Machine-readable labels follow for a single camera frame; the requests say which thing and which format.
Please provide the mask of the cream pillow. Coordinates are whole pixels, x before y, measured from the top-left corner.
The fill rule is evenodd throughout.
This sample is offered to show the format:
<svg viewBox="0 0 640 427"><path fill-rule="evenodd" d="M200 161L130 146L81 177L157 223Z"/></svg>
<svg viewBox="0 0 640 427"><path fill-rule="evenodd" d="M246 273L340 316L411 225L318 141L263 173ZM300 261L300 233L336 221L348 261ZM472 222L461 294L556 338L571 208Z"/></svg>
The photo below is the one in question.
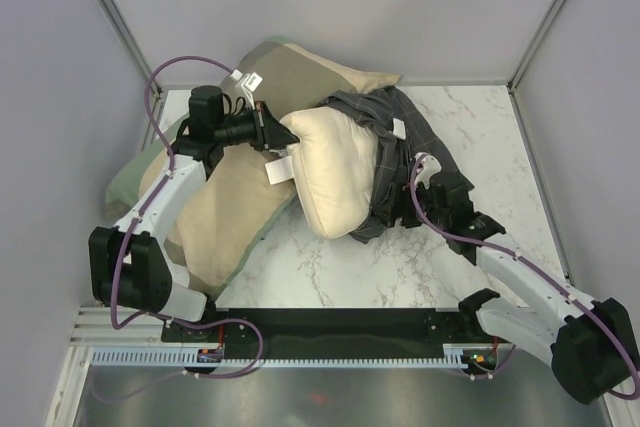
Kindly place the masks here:
<svg viewBox="0 0 640 427"><path fill-rule="evenodd" d="M355 231L367 219L379 141L328 107L295 111L280 123L299 141L266 164L269 183L292 180L310 229L325 239Z"/></svg>

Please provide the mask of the dark grey plaid pillowcase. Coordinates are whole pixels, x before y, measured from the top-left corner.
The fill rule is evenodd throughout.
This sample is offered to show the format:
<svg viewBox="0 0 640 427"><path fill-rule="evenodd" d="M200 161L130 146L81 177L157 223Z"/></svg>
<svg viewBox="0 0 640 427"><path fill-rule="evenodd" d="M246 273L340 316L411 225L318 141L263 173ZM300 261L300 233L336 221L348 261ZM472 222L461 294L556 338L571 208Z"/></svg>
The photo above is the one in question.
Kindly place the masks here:
<svg viewBox="0 0 640 427"><path fill-rule="evenodd" d="M409 181L415 155L431 155L444 171L459 170L444 142L411 99L395 86L379 88L367 94L337 91L321 104L347 115L358 126L371 130L378 140L369 214L350 233L360 243L366 244L381 236L395 224L391 213L400 186Z"/></svg>

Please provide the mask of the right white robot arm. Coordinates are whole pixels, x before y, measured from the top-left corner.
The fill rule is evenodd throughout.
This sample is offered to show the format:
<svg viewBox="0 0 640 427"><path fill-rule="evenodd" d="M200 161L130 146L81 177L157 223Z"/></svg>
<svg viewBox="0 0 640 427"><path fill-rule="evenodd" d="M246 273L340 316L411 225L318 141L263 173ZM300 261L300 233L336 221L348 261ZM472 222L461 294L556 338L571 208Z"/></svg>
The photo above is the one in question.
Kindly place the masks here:
<svg viewBox="0 0 640 427"><path fill-rule="evenodd" d="M463 338L476 342L489 335L521 348L550 367L561 387L582 404L605 394L638 399L637 390L617 389L625 381L639 382L639 349L619 301L600 301L530 260L500 223L474 208L460 173L431 173L416 164L408 192L424 225L526 305L517 307L491 289L470 295L460 302L456 319Z"/></svg>

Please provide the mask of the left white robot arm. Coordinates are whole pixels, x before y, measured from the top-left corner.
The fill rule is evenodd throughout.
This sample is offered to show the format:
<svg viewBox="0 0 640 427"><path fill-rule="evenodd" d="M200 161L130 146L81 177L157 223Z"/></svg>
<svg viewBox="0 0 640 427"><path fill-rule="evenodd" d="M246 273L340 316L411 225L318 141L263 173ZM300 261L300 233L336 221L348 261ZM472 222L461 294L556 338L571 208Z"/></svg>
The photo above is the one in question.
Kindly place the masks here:
<svg viewBox="0 0 640 427"><path fill-rule="evenodd" d="M205 185L229 146L277 151L298 142L267 104L245 90L234 104L217 86L192 89L189 115L169 143L165 166L151 187L113 227L89 236L92 293L111 309L133 308L184 321L197 341L213 338L218 316L194 290L186 268L169 260L164 242L190 198Z"/></svg>

